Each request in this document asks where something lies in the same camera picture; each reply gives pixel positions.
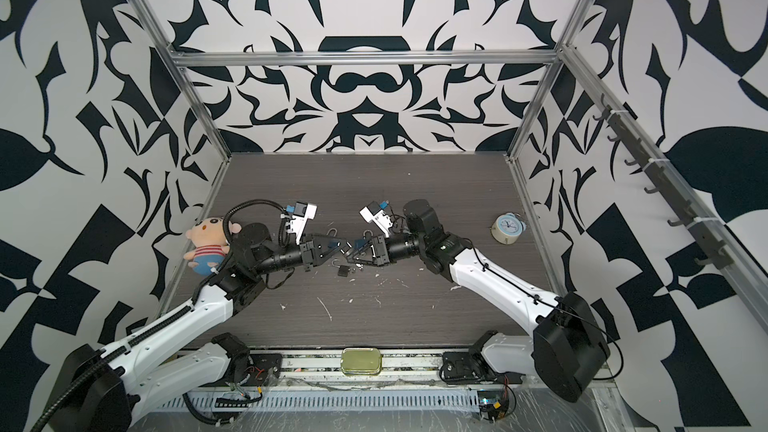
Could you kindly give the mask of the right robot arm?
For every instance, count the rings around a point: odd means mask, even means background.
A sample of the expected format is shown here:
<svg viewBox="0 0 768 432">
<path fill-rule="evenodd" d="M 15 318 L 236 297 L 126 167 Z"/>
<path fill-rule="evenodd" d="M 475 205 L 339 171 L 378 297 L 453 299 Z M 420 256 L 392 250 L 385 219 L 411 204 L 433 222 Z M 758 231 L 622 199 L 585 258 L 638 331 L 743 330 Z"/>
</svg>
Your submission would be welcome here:
<svg viewBox="0 0 768 432">
<path fill-rule="evenodd" d="M 392 232 L 392 219 L 376 202 L 360 214 L 380 232 L 341 240 L 348 261 L 384 267 L 417 257 L 426 269 L 482 297 L 526 333 L 514 338 L 494 332 L 478 341 L 482 366 L 496 374 L 534 375 L 571 403 L 600 380 L 613 338 L 583 297 L 574 292 L 559 296 L 495 264 L 470 239 L 446 231 L 424 199 L 405 204 L 405 228 L 399 233 Z"/>
</svg>

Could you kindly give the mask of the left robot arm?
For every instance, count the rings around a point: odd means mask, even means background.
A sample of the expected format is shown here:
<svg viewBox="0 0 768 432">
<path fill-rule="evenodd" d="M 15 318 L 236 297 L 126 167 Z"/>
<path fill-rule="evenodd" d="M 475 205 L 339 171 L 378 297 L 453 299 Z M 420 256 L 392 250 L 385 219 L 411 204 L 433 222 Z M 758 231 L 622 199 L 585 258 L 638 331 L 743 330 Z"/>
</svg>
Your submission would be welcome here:
<svg viewBox="0 0 768 432">
<path fill-rule="evenodd" d="M 195 226 L 185 258 L 207 274 L 193 295 L 123 339 L 70 353 L 33 430 L 127 431 L 201 385 L 246 379 L 250 349 L 230 333 L 176 354 L 247 308 L 268 289 L 270 274 L 312 269 L 348 251 L 344 239 L 304 233 L 316 211 L 310 203 L 252 199 Z"/>
</svg>

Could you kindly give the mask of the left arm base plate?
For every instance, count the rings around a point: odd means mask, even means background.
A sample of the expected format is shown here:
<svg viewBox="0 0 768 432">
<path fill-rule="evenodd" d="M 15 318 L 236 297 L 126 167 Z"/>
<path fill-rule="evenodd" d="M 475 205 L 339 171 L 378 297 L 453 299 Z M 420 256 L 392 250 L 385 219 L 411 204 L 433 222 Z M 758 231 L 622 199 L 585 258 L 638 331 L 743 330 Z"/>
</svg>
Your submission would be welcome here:
<svg viewBox="0 0 768 432">
<path fill-rule="evenodd" d="M 239 386 L 271 386 L 281 378 L 283 355 L 280 353 L 251 353 L 244 365 L 234 372 Z"/>
</svg>

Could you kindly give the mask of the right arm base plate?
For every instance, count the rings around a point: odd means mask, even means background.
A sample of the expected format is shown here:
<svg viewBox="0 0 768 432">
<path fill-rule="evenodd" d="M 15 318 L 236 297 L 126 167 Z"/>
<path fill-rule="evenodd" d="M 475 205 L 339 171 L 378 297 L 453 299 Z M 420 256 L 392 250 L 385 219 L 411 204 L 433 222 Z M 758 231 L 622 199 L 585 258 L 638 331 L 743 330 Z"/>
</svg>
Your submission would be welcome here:
<svg viewBox="0 0 768 432">
<path fill-rule="evenodd" d="M 444 352 L 438 375 L 441 381 L 449 385 L 522 384 L 525 377 L 517 372 L 495 372 L 479 354 L 470 352 Z"/>
</svg>

